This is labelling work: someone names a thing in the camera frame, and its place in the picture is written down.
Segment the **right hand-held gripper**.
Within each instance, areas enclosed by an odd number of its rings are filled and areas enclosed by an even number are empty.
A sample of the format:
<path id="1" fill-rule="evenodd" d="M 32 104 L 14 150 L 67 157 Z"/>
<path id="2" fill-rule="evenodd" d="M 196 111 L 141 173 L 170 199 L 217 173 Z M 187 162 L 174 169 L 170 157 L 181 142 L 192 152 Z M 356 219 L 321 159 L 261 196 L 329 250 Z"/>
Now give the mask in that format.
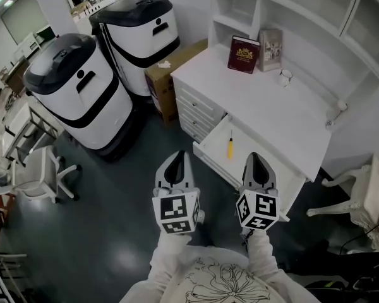
<path id="1" fill-rule="evenodd" d="M 243 189 L 236 201 L 236 211 L 242 228 L 268 230 L 277 222 L 290 219 L 281 211 L 276 190 L 276 175 L 270 164 L 252 152 L 246 159 L 243 172 Z"/>

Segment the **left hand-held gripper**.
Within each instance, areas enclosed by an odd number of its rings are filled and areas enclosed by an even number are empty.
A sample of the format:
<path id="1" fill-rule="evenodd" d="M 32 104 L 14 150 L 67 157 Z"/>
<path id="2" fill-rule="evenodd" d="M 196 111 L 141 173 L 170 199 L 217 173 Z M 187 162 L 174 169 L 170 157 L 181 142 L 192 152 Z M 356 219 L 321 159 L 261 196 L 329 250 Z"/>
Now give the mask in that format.
<path id="1" fill-rule="evenodd" d="M 194 232 L 205 221 L 200 189 L 195 186 L 189 153 L 177 151 L 157 169 L 153 210 L 160 230 L 167 234 Z"/>

